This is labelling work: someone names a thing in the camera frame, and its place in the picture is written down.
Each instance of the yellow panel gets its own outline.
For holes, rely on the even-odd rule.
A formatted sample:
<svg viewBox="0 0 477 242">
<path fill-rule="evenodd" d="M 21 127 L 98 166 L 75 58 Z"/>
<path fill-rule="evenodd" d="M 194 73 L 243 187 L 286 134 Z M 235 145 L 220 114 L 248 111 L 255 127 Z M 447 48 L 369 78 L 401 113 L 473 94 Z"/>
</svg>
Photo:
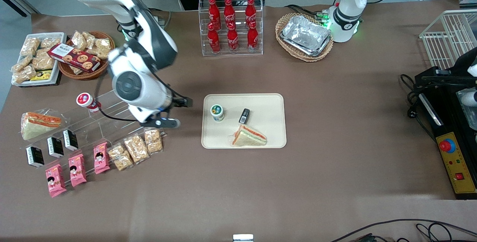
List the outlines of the yellow panel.
<svg viewBox="0 0 477 242">
<path fill-rule="evenodd" d="M 462 151 L 460 150 L 457 140 L 455 139 L 454 133 L 450 132 L 446 135 L 437 137 L 437 144 L 440 144 L 440 142 L 444 141 L 445 139 L 450 139 L 455 143 L 455 151 L 453 153 L 445 152 L 439 147 L 455 193 L 475 193 L 476 188 L 472 182 L 472 177 L 470 177 L 469 169 L 467 168 L 465 160 L 462 157 Z M 459 173 L 464 176 L 464 179 L 458 180 L 458 175 L 456 174 Z"/>
</svg>

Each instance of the acrylic display rack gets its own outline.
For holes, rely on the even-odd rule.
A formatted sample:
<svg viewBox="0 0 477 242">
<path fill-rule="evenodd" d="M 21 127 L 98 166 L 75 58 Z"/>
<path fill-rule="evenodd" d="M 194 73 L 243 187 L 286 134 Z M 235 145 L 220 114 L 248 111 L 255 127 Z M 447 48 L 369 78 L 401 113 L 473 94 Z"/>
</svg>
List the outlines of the acrylic display rack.
<svg viewBox="0 0 477 242">
<path fill-rule="evenodd" d="M 257 10 L 256 22 L 257 32 L 259 32 L 259 45 L 256 52 L 249 52 L 247 48 L 247 33 L 249 30 L 245 24 L 245 9 L 247 8 L 247 0 L 232 0 L 232 6 L 235 10 L 235 25 L 237 27 L 238 34 L 238 52 L 232 54 L 228 50 L 227 33 L 228 29 L 225 26 L 224 8 L 225 0 L 216 0 L 216 5 L 220 11 L 220 20 L 222 23 L 221 30 L 217 31 L 218 40 L 220 43 L 220 52 L 217 54 L 212 53 L 207 33 L 207 24 L 210 23 L 208 14 L 209 2 L 208 0 L 199 1 L 199 25 L 200 25 L 200 39 L 202 43 L 202 55 L 215 56 L 215 55 L 262 55 L 263 54 L 263 0 L 255 0 L 255 9 Z"/>
</svg>

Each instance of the white tray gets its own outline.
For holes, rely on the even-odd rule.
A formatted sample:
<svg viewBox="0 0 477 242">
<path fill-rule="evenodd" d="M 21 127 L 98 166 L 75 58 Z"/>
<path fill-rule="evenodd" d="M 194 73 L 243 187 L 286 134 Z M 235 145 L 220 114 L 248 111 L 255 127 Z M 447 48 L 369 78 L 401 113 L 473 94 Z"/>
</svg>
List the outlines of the white tray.
<svg viewBox="0 0 477 242">
<path fill-rule="evenodd" d="M 220 104 L 225 118 L 216 122 L 210 114 L 210 107 Z M 230 137 L 239 128 L 239 118 L 244 108 L 250 110 L 247 125 L 267 137 L 264 146 L 230 145 Z M 202 146 L 207 149 L 250 149 L 282 148 L 287 143 L 285 128 L 285 106 L 283 97 L 271 94 L 211 94 L 204 98 L 202 117 Z"/>
<path fill-rule="evenodd" d="M 66 42 L 66 34 L 65 33 L 41 33 L 41 34 L 31 34 L 27 35 L 26 38 L 39 38 L 41 40 L 46 39 L 46 38 L 61 38 L 61 42 L 65 43 Z M 18 57 L 18 61 L 23 59 L 23 56 Z M 56 79 L 58 79 L 58 74 L 60 73 L 60 69 L 58 67 L 58 61 L 55 60 L 53 64 L 53 69 L 51 70 L 51 76 L 50 79 L 48 80 L 41 80 L 41 81 L 25 81 L 21 84 L 17 84 L 15 82 L 12 82 L 12 85 L 14 86 L 46 86 L 46 85 L 52 85 L 56 83 Z"/>
</svg>

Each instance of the coca-cola bottle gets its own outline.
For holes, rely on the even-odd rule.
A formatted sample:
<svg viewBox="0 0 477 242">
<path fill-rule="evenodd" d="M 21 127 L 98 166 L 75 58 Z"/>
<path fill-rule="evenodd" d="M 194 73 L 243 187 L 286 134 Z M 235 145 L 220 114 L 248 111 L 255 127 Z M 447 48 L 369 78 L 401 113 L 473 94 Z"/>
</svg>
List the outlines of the coca-cola bottle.
<svg viewBox="0 0 477 242">
<path fill-rule="evenodd" d="M 220 52 L 220 44 L 218 43 L 217 31 L 215 30 L 213 23 L 209 23 L 207 27 L 209 28 L 207 37 L 209 38 L 209 44 L 210 44 L 210 47 L 212 48 L 212 53 L 217 54 Z"/>
<path fill-rule="evenodd" d="M 213 23 L 215 30 L 220 30 L 222 28 L 222 22 L 220 21 L 220 12 L 215 3 L 215 0 L 209 0 L 209 18 L 210 22 Z"/>
<path fill-rule="evenodd" d="M 224 18 L 227 28 L 235 30 L 235 10 L 232 7 L 232 0 L 225 0 Z"/>
<path fill-rule="evenodd" d="M 247 34 L 248 48 L 251 53 L 257 52 L 259 47 L 259 32 L 257 32 L 256 27 L 257 24 L 255 22 L 250 23 L 250 29 Z"/>
<path fill-rule="evenodd" d="M 234 26 L 228 30 L 227 33 L 227 41 L 228 41 L 228 49 L 230 50 L 230 53 L 235 54 L 238 52 L 239 49 L 239 35 L 237 34 L 237 31 L 235 30 L 235 23 Z"/>
<path fill-rule="evenodd" d="M 247 0 L 247 8 L 245 9 L 245 23 L 247 28 L 250 28 L 250 23 L 255 23 L 255 17 L 257 15 L 257 11 L 255 10 L 255 0 Z"/>
</svg>

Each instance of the pink snack package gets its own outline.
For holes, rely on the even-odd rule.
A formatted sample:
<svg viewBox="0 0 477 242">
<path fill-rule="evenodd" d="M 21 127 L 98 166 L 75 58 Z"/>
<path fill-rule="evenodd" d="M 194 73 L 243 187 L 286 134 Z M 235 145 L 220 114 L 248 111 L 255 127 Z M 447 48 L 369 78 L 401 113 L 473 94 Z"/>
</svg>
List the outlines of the pink snack package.
<svg viewBox="0 0 477 242">
<path fill-rule="evenodd" d="M 51 197 L 55 197 L 66 191 L 64 186 L 63 174 L 61 166 L 57 164 L 46 170 L 46 179 L 48 180 L 48 191 Z"/>
<path fill-rule="evenodd" d="M 109 156 L 106 153 L 107 142 L 104 142 L 93 149 L 94 173 L 100 174 L 109 169 Z"/>
<path fill-rule="evenodd" d="M 74 187 L 86 182 L 85 159 L 83 158 L 83 154 L 68 159 L 68 164 L 70 164 L 71 185 Z"/>
</svg>

